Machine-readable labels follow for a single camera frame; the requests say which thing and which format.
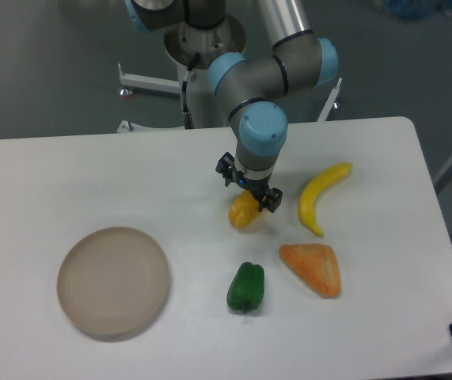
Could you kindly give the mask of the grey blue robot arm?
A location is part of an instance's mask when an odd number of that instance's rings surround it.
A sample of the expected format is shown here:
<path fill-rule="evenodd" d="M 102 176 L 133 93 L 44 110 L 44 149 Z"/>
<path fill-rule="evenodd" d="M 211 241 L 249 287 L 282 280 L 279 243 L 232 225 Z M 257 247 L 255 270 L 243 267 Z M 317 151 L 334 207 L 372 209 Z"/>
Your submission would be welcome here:
<path fill-rule="evenodd" d="M 332 42 L 317 38 L 301 1 L 260 1 L 272 54 L 248 61 L 245 30 L 227 13 L 224 1 L 127 1 L 132 24 L 140 32 L 165 30 L 165 49 L 184 66 L 180 84 L 182 112 L 190 113 L 192 73 L 207 76 L 212 97 L 237 139 L 216 172 L 226 184 L 249 191 L 263 210 L 275 212 L 283 193 L 269 185 L 288 122 L 274 100 L 335 78 L 338 54 Z"/>

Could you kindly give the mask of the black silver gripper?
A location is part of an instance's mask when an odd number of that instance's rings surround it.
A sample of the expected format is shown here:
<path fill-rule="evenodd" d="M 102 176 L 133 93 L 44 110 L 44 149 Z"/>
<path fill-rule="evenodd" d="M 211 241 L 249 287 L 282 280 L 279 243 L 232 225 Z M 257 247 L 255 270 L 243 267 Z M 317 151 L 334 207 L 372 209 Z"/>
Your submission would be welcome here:
<path fill-rule="evenodd" d="M 215 172 L 224 179 L 224 185 L 237 184 L 248 190 L 258 202 L 258 211 L 266 209 L 274 213 L 282 203 L 283 192 L 277 188 L 270 188 L 269 181 L 273 167 L 264 170 L 252 170 L 243 165 L 235 165 L 231 153 L 225 152 L 217 162 Z"/>

